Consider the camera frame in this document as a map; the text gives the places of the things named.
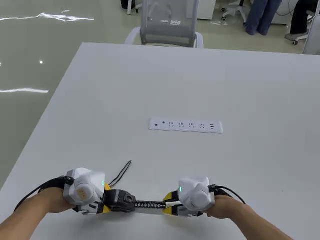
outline power outlet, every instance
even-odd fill
[[[150,130],[169,130],[222,134],[223,128],[220,121],[194,121],[194,120],[173,120],[153,117],[149,121]]]

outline wrist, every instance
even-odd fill
[[[254,213],[254,211],[249,205],[236,201],[230,208],[229,219],[236,222],[238,219],[241,219],[242,216],[246,216],[250,213]]]
[[[44,214],[47,214],[50,212],[50,208],[51,208],[51,201],[50,199],[48,199],[48,197],[43,196],[42,194],[36,194],[35,196],[33,196],[31,199],[31,201],[34,201],[34,204],[41,209],[41,211]]]

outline jeans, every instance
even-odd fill
[[[244,24],[245,31],[253,35],[257,31],[267,35],[272,19],[282,0],[254,0]]]
[[[318,0],[299,0],[294,8],[291,20],[291,34],[303,34],[307,31],[307,10],[315,12]]]

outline white chair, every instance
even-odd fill
[[[316,15],[312,19],[303,53],[320,55],[320,15]]]
[[[144,0],[141,26],[129,33],[124,44],[132,45],[140,33],[143,45],[203,48],[203,37],[196,32],[197,9],[198,0]]]
[[[234,16],[236,14],[236,12],[239,11],[241,14],[241,17],[243,18],[243,22],[245,23],[247,21],[247,17],[245,14],[246,8],[247,7],[244,6],[244,0],[238,0],[235,2],[231,2],[228,4],[228,6],[226,8],[225,7],[221,8],[221,11],[223,12],[221,20],[225,21],[227,15]]]

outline cable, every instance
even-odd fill
[[[240,197],[235,191],[231,190],[230,188],[226,187],[226,186],[215,186],[217,189],[225,189],[225,190],[228,190],[229,192],[233,193],[234,195],[237,196],[238,199],[241,200],[241,202],[243,204],[246,204],[246,202],[242,199],[242,197]]]
[[[59,176],[53,179],[50,179],[46,181],[45,183],[42,183],[40,186],[36,187],[34,190],[29,192],[24,198],[21,199],[21,201],[16,205],[13,211],[15,211],[22,203],[24,200],[26,200],[30,195],[35,193],[35,191],[39,190],[38,193],[40,193],[42,190],[47,189],[47,188],[60,188],[64,189],[65,184],[71,185],[74,182],[74,179],[70,176]]]
[[[276,11],[275,13],[280,16],[280,17],[283,17],[283,16],[287,16],[287,15],[291,15],[292,16],[292,12],[295,10],[293,8],[293,10],[290,10],[290,0],[288,0],[288,9],[289,9],[289,12],[287,13],[284,13],[284,14],[279,14],[278,11]]]
[[[60,180],[61,177],[56,177],[53,179],[50,179],[48,181],[46,181],[45,183],[42,183],[40,186],[36,187],[34,190],[32,190],[31,192],[29,192],[26,196],[24,196],[24,198],[21,199],[21,201],[16,205],[16,207],[14,208],[13,211],[15,211],[22,203],[24,200],[26,200],[30,195],[32,195],[35,191],[39,190],[43,190],[43,188],[45,188],[47,185],[49,185],[52,181],[55,180]]]
[[[110,188],[114,187],[120,180],[121,178],[124,176],[124,174],[126,173],[126,171],[128,170],[128,168],[131,165],[131,160],[128,161],[124,167],[121,169],[121,171],[119,172],[118,176],[116,176],[108,185]]]

